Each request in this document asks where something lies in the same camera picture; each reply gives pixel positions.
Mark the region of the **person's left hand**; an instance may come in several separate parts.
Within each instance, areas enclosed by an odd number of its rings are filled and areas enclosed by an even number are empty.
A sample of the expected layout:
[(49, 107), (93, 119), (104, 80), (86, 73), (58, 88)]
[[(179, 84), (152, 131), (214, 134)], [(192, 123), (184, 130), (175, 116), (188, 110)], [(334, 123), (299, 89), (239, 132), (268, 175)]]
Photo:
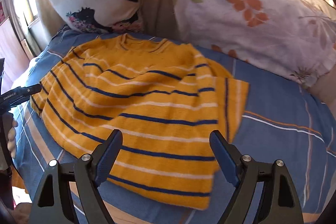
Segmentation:
[(15, 128), (17, 126), (18, 126), (18, 122), (15, 119), (13, 119), (11, 128), (8, 133), (8, 141), (7, 141), (7, 149), (9, 150), (10, 155), (13, 159), (16, 158), (16, 154), (17, 154), (17, 144), (15, 141), (15, 138), (16, 138)]

